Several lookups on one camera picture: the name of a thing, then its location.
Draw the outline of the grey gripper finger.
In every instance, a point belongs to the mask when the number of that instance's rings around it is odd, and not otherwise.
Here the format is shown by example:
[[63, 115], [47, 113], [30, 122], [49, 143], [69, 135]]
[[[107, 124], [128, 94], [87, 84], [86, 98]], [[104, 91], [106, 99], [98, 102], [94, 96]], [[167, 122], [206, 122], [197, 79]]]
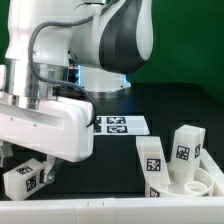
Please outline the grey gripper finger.
[[55, 180], [55, 175], [57, 170], [62, 165], [63, 160], [51, 155], [47, 156], [47, 159], [45, 161], [46, 167], [44, 169], [44, 178], [43, 182], [45, 184], [52, 184]]
[[0, 140], [0, 167], [4, 167], [6, 160], [13, 156], [11, 144]]

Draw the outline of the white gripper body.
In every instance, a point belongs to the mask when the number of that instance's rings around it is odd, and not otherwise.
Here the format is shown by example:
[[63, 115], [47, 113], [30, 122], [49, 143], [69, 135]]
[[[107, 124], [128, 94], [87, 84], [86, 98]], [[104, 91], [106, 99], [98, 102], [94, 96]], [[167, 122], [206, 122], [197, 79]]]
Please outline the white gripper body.
[[0, 92], [0, 139], [70, 162], [88, 158], [93, 151], [93, 107], [89, 102], [58, 97], [41, 100], [39, 109], [10, 104]]

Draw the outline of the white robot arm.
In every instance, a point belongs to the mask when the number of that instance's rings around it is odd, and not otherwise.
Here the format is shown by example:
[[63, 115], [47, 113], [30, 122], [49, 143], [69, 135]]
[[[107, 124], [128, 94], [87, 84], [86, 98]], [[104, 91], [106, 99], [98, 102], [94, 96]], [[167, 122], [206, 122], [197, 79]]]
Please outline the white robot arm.
[[153, 47], [152, 0], [11, 0], [0, 74], [0, 139], [62, 160], [87, 158], [96, 106], [68, 64], [129, 75]]

